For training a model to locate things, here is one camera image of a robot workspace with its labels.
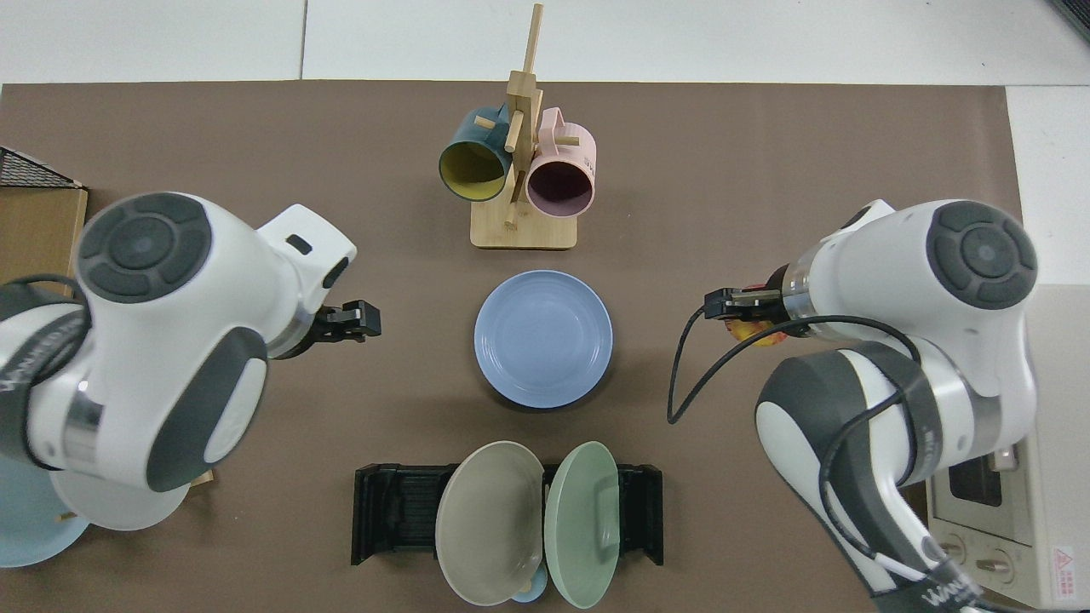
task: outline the oven window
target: oven window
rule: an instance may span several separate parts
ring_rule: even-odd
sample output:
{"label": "oven window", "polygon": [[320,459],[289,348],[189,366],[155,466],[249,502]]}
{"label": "oven window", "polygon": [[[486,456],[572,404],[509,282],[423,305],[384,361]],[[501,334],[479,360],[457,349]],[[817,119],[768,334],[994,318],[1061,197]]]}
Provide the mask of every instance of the oven window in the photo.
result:
{"label": "oven window", "polygon": [[988,457],[979,457],[949,468],[950,494],[962,501],[988,506],[1003,504],[1000,473],[988,467]]}

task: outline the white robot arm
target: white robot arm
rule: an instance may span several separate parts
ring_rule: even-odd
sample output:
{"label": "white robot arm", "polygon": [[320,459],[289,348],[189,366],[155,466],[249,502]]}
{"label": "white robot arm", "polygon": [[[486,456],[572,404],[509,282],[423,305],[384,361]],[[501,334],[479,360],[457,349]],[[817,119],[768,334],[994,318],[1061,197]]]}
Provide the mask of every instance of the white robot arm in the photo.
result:
{"label": "white robot arm", "polygon": [[705,297],[706,318],[775,324],[762,335],[861,341],[783,362],[755,421],[772,464],[882,613],[993,610],[897,488],[1029,431],[1024,309],[1037,266],[1021,226],[991,206],[894,212],[875,201],[763,287]]}
{"label": "white robot arm", "polygon": [[87,309],[0,288],[0,453],[154,492],[185,485],[242,438],[269,358],[380,334],[370,304],[322,304],[355,253],[298,204],[255,231],[192,195],[114,203],[78,245]]}

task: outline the orange object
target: orange object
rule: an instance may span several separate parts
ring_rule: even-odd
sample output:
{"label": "orange object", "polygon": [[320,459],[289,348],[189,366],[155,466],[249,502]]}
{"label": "orange object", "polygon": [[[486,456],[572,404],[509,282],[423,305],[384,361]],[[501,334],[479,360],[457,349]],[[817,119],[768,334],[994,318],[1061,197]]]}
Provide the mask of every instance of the orange object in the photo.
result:
{"label": "orange object", "polygon": [[[747,338],[762,333],[772,327],[772,322],[742,322],[738,320],[724,322],[727,325],[727,329],[730,330],[730,335],[737,338],[739,341],[746,340]],[[776,334],[762,338],[754,342],[758,347],[772,347],[777,342],[783,342],[787,338],[787,335],[777,332]]]}

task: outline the dark green mug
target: dark green mug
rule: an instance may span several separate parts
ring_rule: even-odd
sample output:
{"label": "dark green mug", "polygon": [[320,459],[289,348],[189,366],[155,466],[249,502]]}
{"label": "dark green mug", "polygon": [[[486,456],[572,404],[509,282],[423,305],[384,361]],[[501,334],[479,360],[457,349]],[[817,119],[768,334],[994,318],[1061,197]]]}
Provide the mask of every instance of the dark green mug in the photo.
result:
{"label": "dark green mug", "polygon": [[507,105],[470,111],[439,156],[447,189],[473,202],[499,195],[511,168],[511,154],[504,151],[510,128]]}

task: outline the mug handle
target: mug handle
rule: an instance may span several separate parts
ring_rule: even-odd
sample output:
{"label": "mug handle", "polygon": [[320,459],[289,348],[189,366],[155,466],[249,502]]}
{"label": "mug handle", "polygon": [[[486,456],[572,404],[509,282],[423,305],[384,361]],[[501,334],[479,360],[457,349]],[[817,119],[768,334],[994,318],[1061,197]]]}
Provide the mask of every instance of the mug handle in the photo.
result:
{"label": "mug handle", "polygon": [[546,155],[560,155],[556,145],[556,129],[564,128],[564,116],[560,107],[547,108],[542,111],[542,127],[537,133],[538,151]]}

